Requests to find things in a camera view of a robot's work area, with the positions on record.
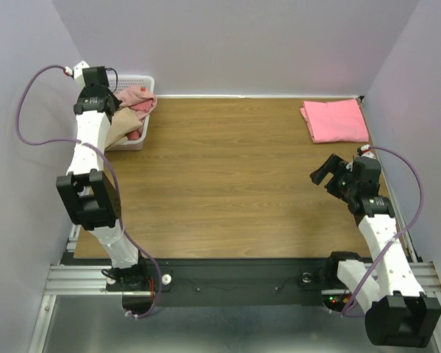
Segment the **beige t shirt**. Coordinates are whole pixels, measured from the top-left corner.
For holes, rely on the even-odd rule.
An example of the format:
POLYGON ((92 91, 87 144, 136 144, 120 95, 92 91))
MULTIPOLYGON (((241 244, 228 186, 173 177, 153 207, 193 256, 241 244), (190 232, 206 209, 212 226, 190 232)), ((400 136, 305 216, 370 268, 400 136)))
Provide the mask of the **beige t shirt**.
POLYGON ((129 108, 125 107, 117 111, 112 117, 112 122, 105 140, 105 149, 131 141, 128 140, 126 134, 135 129, 141 131, 142 127, 143 123, 129 108))

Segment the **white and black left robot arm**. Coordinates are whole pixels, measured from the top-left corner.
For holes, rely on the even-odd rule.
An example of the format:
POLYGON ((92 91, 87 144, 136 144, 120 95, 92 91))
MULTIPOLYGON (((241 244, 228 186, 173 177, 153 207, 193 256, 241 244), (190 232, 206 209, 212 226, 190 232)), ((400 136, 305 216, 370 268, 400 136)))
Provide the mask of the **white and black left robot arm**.
POLYGON ((57 191, 72 222, 92 234, 110 256, 111 267, 102 271, 108 285, 140 290, 148 284, 149 272, 125 235, 120 195, 104 172, 105 141, 120 102, 110 90, 105 67, 82 61, 71 76, 82 89, 73 106, 77 142, 66 175, 57 177, 57 191))

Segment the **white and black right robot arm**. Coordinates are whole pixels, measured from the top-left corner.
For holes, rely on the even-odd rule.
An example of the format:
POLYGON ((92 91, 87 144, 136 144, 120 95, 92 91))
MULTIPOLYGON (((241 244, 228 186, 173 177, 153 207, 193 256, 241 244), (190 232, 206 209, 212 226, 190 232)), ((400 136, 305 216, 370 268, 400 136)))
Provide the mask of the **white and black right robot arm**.
POLYGON ((391 201, 380 195, 381 164, 369 146, 350 162, 336 154, 313 171, 310 179, 345 202, 373 260, 365 266, 358 254, 333 252, 323 269, 332 287, 344 285, 351 296, 341 311, 348 315, 358 304, 365 316, 365 331, 375 346, 428 346, 441 315, 436 298, 427 296, 406 258, 397 231, 391 201))

